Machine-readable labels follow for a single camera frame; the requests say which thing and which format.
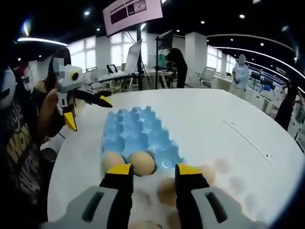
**white table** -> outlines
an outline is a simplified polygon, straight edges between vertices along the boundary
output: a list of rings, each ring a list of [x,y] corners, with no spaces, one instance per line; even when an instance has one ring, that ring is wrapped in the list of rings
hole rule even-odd
[[[223,90],[166,89],[114,94],[114,108],[86,105],[56,160],[48,196],[50,221],[59,219],[72,199],[99,185],[100,146],[109,111],[149,105],[162,119],[179,154],[192,166],[224,158],[228,174],[215,185],[241,203],[253,220],[272,222],[296,189],[304,156],[293,138],[273,119]],[[236,193],[230,182],[241,181]]]

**egg tray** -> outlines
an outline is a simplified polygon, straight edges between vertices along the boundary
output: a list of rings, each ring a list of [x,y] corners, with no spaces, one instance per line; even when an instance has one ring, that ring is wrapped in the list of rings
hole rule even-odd
[[[101,160],[106,152],[113,151],[130,163],[131,154],[144,151],[155,161],[155,170],[174,168],[182,163],[179,157],[179,147],[169,139],[169,131],[162,127],[162,122],[156,118],[156,113],[150,106],[144,110],[134,107],[131,111],[120,109],[118,113],[109,112],[106,118]]]

